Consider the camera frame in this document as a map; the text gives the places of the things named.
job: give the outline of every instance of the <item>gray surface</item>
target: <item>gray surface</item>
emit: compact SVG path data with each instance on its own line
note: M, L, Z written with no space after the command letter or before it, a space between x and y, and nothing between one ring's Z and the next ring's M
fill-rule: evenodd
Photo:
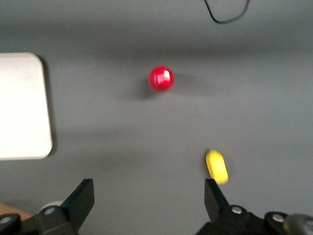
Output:
M216 17L244 4L230 2ZM35 212L93 178L82 235L190 235L215 148L231 203L313 214L312 7L253 0L217 25L201 0L0 1L0 52L45 61L54 132L51 157L0 162L1 201ZM158 64L177 79L161 95Z

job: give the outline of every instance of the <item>yellow object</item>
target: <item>yellow object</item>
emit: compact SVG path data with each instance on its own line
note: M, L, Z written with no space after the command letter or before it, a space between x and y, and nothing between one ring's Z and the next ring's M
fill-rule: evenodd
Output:
M217 150L210 150L207 152L205 160L211 177L217 184L225 184L228 181L228 173L221 153Z

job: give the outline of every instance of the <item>screw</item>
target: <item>screw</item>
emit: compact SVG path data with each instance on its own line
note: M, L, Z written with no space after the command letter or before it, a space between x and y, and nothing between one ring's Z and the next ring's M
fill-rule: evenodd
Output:
M12 220L12 218L11 217L5 217L5 218L3 218L2 220L0 220L0 224L5 224L5 223L7 223L7 222L10 222Z
M273 214L272 216L273 220L283 223L285 219L280 214Z
M47 210L44 211L44 214L48 215L48 214L52 214L54 212L55 208L54 207L51 207Z
M234 212L235 214L241 214L243 212L243 210L240 207L233 207L231 211Z

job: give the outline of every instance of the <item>white object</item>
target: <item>white object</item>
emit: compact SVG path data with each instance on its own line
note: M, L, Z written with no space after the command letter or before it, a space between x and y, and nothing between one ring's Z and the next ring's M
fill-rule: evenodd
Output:
M51 149L40 59L31 53L0 54L0 160L42 159Z

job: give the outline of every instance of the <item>black cable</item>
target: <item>black cable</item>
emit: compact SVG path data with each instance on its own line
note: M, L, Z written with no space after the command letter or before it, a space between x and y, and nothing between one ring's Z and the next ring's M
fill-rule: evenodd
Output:
M212 18L212 20L214 21L214 22L216 22L216 23L218 23L218 24L228 24L228 23L231 23L231 22L234 22L234 21L236 21L236 20L239 20L245 13L246 13L246 11L247 11L247 9L248 9L248 6L249 6L249 3L250 3L250 0L246 0L246 5L245 5L245 7L244 7L244 9L243 9L243 11L242 11L242 13L239 15L239 16L237 16L237 17L235 17L235 18L232 18L232 19L230 19L230 20L227 20L227 21L218 21L214 16L213 16L213 13L212 13L212 11L211 11L211 8L210 8L210 5L209 5L209 3L207 2L207 0L204 0L204 2L205 2L205 5L206 5L206 7L207 7L207 9L208 9L208 11L209 11L209 13L210 13L210 16L211 16L211 18Z

